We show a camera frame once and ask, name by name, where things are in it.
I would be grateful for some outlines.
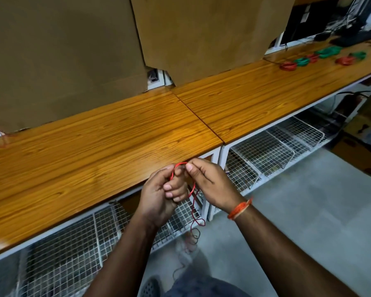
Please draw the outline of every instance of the gray floor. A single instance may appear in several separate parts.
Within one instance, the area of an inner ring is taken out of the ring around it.
[[[361,296],[371,297],[371,177],[321,149],[253,192],[254,205]],[[277,296],[236,225],[223,213],[201,228],[197,264],[252,297]],[[180,267],[176,244],[150,256],[143,281],[164,290]]]

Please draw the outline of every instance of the wooden shelf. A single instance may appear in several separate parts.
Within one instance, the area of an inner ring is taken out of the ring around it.
[[[9,137],[0,252],[222,141],[167,88]]]
[[[300,45],[266,58],[282,63],[328,45],[326,42]],[[351,66],[335,63],[336,58],[355,51],[366,51],[366,59]],[[259,60],[172,91],[228,144],[369,74],[371,44],[361,43],[293,72]]]

